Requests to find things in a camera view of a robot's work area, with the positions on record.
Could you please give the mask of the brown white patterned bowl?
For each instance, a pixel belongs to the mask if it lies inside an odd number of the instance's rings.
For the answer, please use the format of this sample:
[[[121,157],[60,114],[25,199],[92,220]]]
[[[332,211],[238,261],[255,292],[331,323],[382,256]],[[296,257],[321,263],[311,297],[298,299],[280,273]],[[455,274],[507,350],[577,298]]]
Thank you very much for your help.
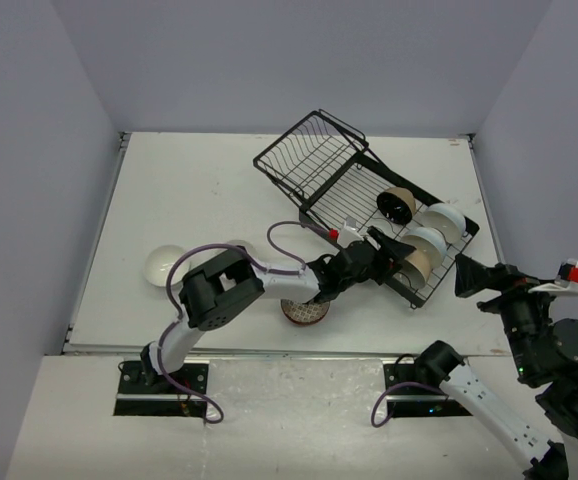
[[[330,309],[330,303],[297,303],[283,299],[280,307],[285,318],[291,323],[311,326],[324,319]]]

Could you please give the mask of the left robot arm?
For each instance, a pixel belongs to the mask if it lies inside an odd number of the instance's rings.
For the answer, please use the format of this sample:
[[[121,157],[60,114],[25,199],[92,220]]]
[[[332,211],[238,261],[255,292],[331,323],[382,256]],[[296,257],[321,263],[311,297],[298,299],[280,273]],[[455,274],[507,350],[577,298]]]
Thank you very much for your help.
[[[415,251],[375,227],[365,236],[349,225],[338,230],[310,228],[334,240],[339,251],[302,260],[296,269],[263,262],[226,243],[197,247],[176,260],[165,283],[176,317],[159,339],[143,348],[143,383],[156,393],[170,390],[200,338],[224,327],[259,299],[278,299],[301,311],[328,305],[357,284],[385,283]]]

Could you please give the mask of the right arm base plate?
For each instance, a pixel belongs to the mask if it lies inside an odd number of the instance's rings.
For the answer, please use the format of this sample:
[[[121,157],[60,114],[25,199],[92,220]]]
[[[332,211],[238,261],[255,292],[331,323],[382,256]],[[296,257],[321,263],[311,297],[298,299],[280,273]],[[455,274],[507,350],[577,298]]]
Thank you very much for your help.
[[[383,365],[385,387],[416,379],[411,358]],[[471,413],[459,402],[443,394],[416,386],[406,386],[386,397],[386,412],[393,418],[467,417]]]

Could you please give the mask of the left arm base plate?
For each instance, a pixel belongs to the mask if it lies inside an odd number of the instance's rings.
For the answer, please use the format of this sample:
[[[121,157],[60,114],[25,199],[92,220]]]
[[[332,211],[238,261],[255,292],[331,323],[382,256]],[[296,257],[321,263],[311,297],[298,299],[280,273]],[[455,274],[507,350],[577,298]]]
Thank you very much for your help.
[[[140,361],[118,365],[120,378],[113,415],[118,417],[202,418],[205,400],[181,392],[163,377],[149,383]]]

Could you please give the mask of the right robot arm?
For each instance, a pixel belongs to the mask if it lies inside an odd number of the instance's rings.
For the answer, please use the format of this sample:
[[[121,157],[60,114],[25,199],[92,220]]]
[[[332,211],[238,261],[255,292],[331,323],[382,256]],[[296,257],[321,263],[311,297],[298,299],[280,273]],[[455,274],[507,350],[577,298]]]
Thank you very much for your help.
[[[456,267],[456,296],[494,292],[477,307],[500,318],[518,381],[512,390],[525,397],[512,401],[443,341],[416,358],[417,385],[456,400],[500,441],[524,478],[578,479],[578,319],[550,315],[556,299],[578,297],[578,260],[564,261],[552,279],[463,254]]]

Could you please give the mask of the tan black bowl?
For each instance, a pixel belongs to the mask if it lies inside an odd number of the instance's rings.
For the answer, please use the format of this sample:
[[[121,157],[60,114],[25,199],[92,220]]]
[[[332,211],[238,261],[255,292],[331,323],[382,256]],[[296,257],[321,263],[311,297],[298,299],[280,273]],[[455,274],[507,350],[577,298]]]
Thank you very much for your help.
[[[406,225],[416,211],[413,193],[402,187],[391,187],[381,192],[376,198],[377,208],[390,222]]]

